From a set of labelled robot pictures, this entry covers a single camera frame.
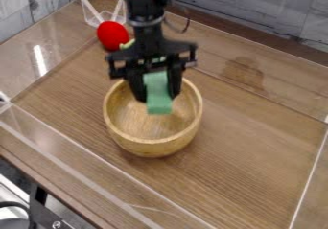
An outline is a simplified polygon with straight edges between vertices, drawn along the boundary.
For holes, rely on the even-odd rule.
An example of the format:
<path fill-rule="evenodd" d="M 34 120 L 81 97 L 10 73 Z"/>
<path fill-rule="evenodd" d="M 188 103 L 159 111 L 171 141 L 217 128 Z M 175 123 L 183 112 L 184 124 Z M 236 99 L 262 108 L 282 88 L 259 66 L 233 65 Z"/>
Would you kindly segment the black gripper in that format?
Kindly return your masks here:
<path fill-rule="evenodd" d="M 113 79 L 128 78 L 134 97 L 146 102 L 144 72 L 168 68 L 168 92 L 172 99 L 181 93 L 183 67 L 196 62 L 197 45 L 192 42 L 169 40 L 161 26 L 134 29 L 134 42 L 129 48 L 112 52 L 106 61 Z"/>

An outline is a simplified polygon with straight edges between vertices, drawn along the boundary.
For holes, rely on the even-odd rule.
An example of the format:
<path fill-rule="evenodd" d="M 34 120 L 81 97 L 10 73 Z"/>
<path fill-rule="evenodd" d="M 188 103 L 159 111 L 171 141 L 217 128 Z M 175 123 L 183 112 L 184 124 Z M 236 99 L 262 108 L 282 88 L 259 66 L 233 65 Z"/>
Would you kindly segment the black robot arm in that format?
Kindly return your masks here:
<path fill-rule="evenodd" d="M 165 7 L 171 0 L 125 0 L 128 23 L 134 28 L 134 44 L 112 52 L 108 57 L 109 75 L 125 79 L 134 97 L 142 103 L 150 95 L 146 75 L 164 72 L 168 76 L 168 95 L 175 99 L 183 88 L 183 74 L 196 63 L 197 44 L 165 37 Z"/>

